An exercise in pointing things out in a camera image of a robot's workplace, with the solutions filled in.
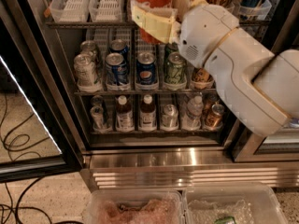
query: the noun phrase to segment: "bottle cap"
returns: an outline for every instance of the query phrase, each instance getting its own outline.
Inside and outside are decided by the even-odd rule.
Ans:
[[[194,101],[197,103],[197,104],[201,104],[203,102],[203,98],[202,96],[195,96],[194,97]]]
[[[143,101],[145,104],[150,104],[152,102],[152,97],[151,95],[149,94],[146,94],[144,97],[143,97]]]
[[[127,98],[124,95],[121,95],[119,97],[119,103],[120,105],[125,105],[127,103]]]

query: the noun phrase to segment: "electrical wire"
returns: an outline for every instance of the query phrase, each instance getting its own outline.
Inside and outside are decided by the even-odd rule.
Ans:
[[[12,141],[10,141],[10,143],[7,142],[8,138],[17,130],[19,129],[23,124],[25,124],[29,119],[31,119],[34,114],[30,115],[27,119],[25,119],[24,121],[22,121],[21,123],[19,123],[17,126],[15,126],[14,128],[12,128],[10,131],[7,132],[7,134],[4,136],[4,138],[2,137],[1,135],[1,128],[2,128],[2,125],[5,121],[5,119],[7,118],[7,96],[6,94],[4,93],[4,97],[5,97],[5,111],[4,111],[4,115],[3,117],[1,118],[1,121],[0,121],[0,140],[2,142],[2,146],[3,148],[7,151],[7,154],[10,158],[11,161],[16,161],[18,160],[20,157],[24,156],[24,155],[28,155],[28,154],[36,154],[38,158],[41,158],[40,154],[38,154],[37,152],[35,151],[28,151],[28,152],[25,152],[25,153],[22,153],[20,156],[18,156],[17,158],[13,159],[12,158],[12,155],[11,153],[12,152],[22,152],[22,151],[25,151],[25,150],[29,150],[30,148],[32,147],[35,147],[37,145],[39,145],[40,143],[50,139],[49,137],[46,137],[44,139],[41,139],[29,146],[26,147],[26,145],[28,144],[28,142],[30,141],[30,135],[28,134],[19,134],[17,135],[16,137],[14,137],[12,139]],[[17,141],[22,139],[23,137],[25,137],[24,141],[18,145],[17,144]]]
[[[41,179],[43,179],[44,176],[42,177],[39,177],[38,179],[36,179],[34,182],[32,182],[20,195],[17,203],[16,203],[16,207],[13,207],[13,200],[12,200],[12,197],[11,197],[11,193],[8,189],[8,186],[7,184],[6,185],[6,189],[7,189],[7,193],[8,193],[8,196],[9,196],[9,199],[10,199],[10,204],[11,206],[9,205],[6,205],[6,204],[2,204],[0,203],[0,207],[2,208],[2,215],[0,216],[1,218],[1,224],[6,224],[10,218],[10,215],[13,214],[14,215],[14,218],[15,218],[15,221],[16,221],[16,224],[24,224],[23,222],[21,222],[20,220],[20,217],[19,217],[19,211],[20,210],[35,210],[35,211],[38,211],[40,213],[42,213],[48,220],[49,224],[83,224],[82,222],[79,222],[79,221],[76,221],[76,220],[67,220],[67,221],[60,221],[60,222],[56,222],[56,223],[53,223],[50,219],[50,216],[45,212],[43,211],[42,209],[40,208],[37,208],[37,207],[33,207],[33,206],[20,206],[21,204],[21,200],[23,198],[23,196],[26,194],[26,192],[34,185],[36,184],[37,182],[39,182]],[[8,211],[9,210],[9,214],[7,215],[5,221],[4,221],[4,218],[5,218],[5,211]]]

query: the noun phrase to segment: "food container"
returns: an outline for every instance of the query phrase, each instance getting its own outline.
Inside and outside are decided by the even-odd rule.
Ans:
[[[188,224],[234,217],[237,224],[288,223],[271,188],[262,183],[205,184],[183,191]]]
[[[93,192],[84,223],[109,223],[111,218],[114,223],[185,223],[181,195],[177,191],[163,189]]]

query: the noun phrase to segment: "brown bottle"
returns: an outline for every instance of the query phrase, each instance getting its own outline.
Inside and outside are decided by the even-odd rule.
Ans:
[[[139,126],[142,128],[156,127],[156,105],[150,94],[146,94],[141,102]]]
[[[127,130],[134,126],[132,106],[124,95],[116,103],[116,117],[120,129]]]

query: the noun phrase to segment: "glass refrigerator door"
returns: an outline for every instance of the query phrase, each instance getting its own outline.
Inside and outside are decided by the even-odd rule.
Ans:
[[[79,170],[65,119],[2,0],[0,31],[0,181]]]

